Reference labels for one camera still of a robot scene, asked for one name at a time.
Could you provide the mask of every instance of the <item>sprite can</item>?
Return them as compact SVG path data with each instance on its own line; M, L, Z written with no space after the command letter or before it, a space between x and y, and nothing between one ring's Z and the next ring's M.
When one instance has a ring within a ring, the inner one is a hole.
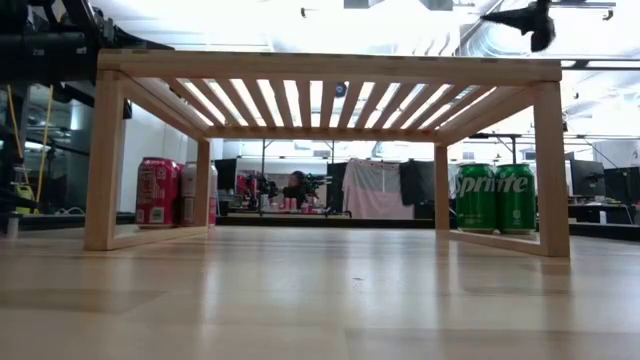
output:
M463 231L496 229L494 175L488 164L461 165L456 176L456 213Z
M500 232L522 234L534 231L536 189L529 165L500 165L495 179Z

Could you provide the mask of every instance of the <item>wooden frame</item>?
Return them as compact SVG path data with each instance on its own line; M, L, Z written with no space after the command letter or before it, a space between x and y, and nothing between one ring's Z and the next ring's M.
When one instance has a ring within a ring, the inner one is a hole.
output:
M208 138L433 142L439 237L569 256L561 77L559 61L546 60L103 50L86 248L119 247L113 235L119 176L114 159L122 151L122 99L129 98L198 142L200 227L206 228L207 221ZM317 81L323 88L314 123L310 87ZM339 82L348 82L348 90L340 100L339 119L332 122L337 103L333 89ZM272 92L263 93L264 85ZM235 109L223 102L225 97ZM536 142L544 142L537 147L539 239L450 230L447 147L529 106L534 107Z

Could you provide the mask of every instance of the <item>ceiling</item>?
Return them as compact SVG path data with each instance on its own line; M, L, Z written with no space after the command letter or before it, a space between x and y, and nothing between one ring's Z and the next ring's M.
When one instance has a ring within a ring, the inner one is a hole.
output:
M124 30L178 50L533 56L527 51L528 37L517 30L474 26L480 14L523 7L528 0L454 0L453 11L430 11L422 3L426 1L369 0L376 4L368 9L345 9L345 0L93 0L92 4ZM640 30L634 19L640 3L617 0L613 9L614 16L605 21L607 9L552 8L557 39L535 56L640 57L640 39L633 35ZM592 119L602 113L598 108L603 103L640 105L638 72L567 72L564 78L563 104L569 121ZM314 93L320 94L321 86L312 85ZM388 91L381 104L391 95ZM312 108L319 112L320 96L313 98L318 103ZM529 121L518 124L505 128L526 130Z

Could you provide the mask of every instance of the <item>person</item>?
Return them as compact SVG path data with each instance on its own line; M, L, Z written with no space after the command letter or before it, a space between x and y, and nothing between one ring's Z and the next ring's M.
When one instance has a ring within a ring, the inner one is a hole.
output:
M282 189L282 194L285 198L296 199L296 205L300 209L306 200L305 174L298 170L292 172L289 175L287 186Z

